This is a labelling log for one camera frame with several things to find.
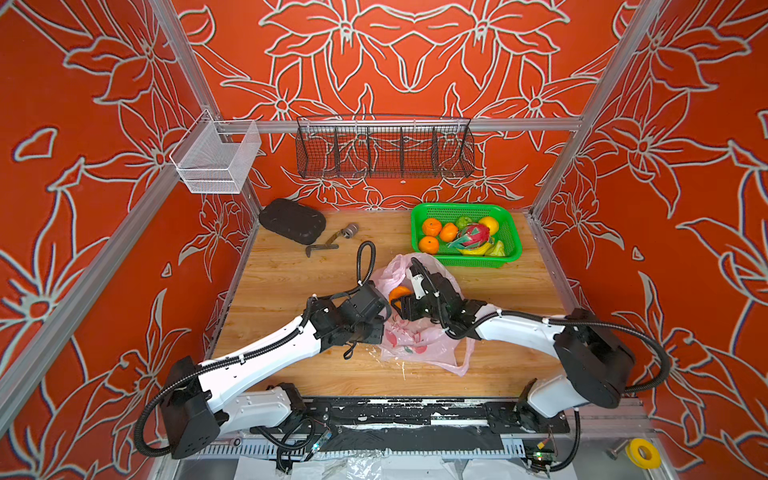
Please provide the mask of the green round fruit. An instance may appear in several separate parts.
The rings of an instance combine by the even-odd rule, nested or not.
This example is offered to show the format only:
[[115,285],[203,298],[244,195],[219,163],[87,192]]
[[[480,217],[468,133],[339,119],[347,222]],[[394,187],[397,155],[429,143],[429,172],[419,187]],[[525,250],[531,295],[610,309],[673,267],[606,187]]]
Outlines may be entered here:
[[474,220],[469,216],[461,216],[455,221],[455,225],[459,230],[463,230],[473,223]]

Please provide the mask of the orange fruit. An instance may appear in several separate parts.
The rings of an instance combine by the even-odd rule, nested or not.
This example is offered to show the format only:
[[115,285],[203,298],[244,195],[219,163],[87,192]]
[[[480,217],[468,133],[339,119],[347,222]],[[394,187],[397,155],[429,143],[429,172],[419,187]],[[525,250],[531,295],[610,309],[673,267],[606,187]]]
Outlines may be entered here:
[[412,295],[413,291],[405,286],[397,286],[395,287],[390,293],[389,293],[389,301],[392,302],[394,300],[400,299],[402,297],[406,297],[409,295]]
[[424,236],[418,241],[418,250],[429,255],[437,255],[440,249],[440,242],[434,236]]
[[439,233],[439,239],[444,243],[451,243],[456,240],[460,229],[454,223],[446,223],[442,226]]
[[421,224],[422,233],[426,236],[438,237],[443,229],[443,224],[435,218],[427,218]]

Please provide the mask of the red green dragon fruit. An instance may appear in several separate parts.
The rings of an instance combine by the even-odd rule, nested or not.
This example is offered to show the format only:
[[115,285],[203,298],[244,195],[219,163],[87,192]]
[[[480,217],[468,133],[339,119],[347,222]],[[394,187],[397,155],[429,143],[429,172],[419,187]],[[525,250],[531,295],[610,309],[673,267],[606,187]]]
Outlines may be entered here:
[[489,230],[484,225],[473,223],[461,230],[455,241],[448,244],[453,249],[471,249],[490,242]]

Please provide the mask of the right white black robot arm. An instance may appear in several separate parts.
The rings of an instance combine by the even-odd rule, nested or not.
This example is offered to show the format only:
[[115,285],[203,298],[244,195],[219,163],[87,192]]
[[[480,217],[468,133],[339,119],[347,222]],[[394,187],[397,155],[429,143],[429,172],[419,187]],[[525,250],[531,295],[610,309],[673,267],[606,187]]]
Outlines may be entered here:
[[[562,374],[534,379],[526,386],[518,403],[522,415],[552,418],[586,404],[614,409],[625,395],[653,390],[671,373],[671,358],[659,341],[629,327],[600,322],[588,310],[544,317],[502,309],[463,298],[448,279],[429,271],[417,258],[408,261],[406,271],[413,292],[391,301],[402,319],[429,319],[452,340],[504,342],[560,362]],[[651,379],[629,383],[636,359],[618,332],[641,340],[655,353],[659,371]]]

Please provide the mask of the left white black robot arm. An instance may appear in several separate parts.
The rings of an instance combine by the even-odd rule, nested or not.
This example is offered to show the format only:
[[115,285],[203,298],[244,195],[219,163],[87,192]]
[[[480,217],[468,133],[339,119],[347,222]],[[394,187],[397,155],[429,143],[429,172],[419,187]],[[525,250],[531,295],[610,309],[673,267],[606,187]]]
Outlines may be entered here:
[[376,246],[367,240],[357,250],[354,288],[309,297],[284,327],[224,357],[177,361],[134,424],[137,451],[149,458],[186,458],[232,424],[235,415],[225,408],[253,385],[333,347],[344,347],[349,360],[358,345],[381,344],[392,310],[372,280],[375,262]]

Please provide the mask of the yellow green pear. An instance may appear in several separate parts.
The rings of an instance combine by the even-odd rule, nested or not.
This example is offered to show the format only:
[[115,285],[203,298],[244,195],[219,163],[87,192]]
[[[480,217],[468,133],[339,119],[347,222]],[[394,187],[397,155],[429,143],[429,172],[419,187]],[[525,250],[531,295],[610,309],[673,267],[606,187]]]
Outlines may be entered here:
[[491,258],[503,258],[506,256],[505,245],[502,240],[494,240],[487,244],[488,249],[485,251],[485,257]]

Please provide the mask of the pink plastic bag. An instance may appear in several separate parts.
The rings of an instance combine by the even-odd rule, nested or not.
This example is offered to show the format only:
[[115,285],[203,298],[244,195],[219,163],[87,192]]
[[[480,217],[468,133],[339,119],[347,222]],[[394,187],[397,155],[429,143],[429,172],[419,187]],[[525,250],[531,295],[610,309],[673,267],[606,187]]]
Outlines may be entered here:
[[[388,298],[395,293],[403,293],[404,289],[413,293],[414,282],[409,273],[413,259],[419,260],[430,273],[441,274],[463,298],[456,278],[436,257],[425,253],[396,255],[385,267],[373,273],[372,280],[376,288]],[[460,363],[455,355],[459,343],[459,340],[449,338],[439,324],[432,323],[428,318],[408,321],[393,311],[384,323],[382,343],[379,345],[380,361],[427,364],[463,377],[469,370],[475,341],[465,340],[464,358]]]

